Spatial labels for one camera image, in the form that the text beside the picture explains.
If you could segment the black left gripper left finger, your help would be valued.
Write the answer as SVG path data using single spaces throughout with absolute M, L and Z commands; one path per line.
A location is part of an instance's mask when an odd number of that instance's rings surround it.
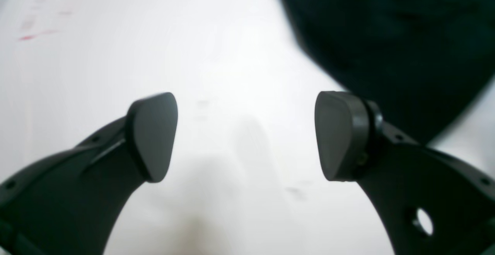
M 168 171 L 178 123 L 172 93 L 1 184 L 1 249 L 11 255 L 102 255 L 127 200 Z

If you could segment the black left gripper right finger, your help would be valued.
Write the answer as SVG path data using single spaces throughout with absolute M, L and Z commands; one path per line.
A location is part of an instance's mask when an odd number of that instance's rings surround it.
M 320 92 L 314 121 L 325 178 L 362 188 L 396 255 L 494 254 L 490 176 L 422 146 L 351 93 Z

